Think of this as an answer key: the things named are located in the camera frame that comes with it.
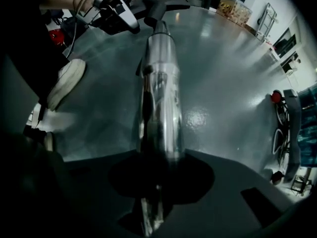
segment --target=sneaker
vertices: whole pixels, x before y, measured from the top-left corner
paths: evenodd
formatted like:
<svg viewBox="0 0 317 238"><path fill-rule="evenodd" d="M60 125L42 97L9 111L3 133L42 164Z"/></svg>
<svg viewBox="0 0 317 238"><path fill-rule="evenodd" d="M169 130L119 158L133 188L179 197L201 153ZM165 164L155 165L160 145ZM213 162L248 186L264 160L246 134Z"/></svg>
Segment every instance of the sneaker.
<svg viewBox="0 0 317 238"><path fill-rule="evenodd" d="M48 108L54 111L60 101L70 93L82 78L86 63L81 59L74 59L58 72L58 81L47 97Z"/></svg>
<svg viewBox="0 0 317 238"><path fill-rule="evenodd" d="M53 133L47 132L44 137L44 147L47 151L52 152L54 150L53 147Z"/></svg>

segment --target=chrome pipe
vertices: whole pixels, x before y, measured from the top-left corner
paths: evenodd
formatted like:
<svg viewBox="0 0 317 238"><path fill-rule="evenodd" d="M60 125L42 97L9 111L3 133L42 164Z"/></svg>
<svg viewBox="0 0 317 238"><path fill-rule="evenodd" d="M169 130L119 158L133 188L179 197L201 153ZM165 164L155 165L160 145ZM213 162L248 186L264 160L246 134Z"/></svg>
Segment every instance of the chrome pipe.
<svg viewBox="0 0 317 238"><path fill-rule="evenodd" d="M147 40L141 63L143 91L138 151L157 154L169 162L184 156L179 67L175 43L164 21Z"/></svg>

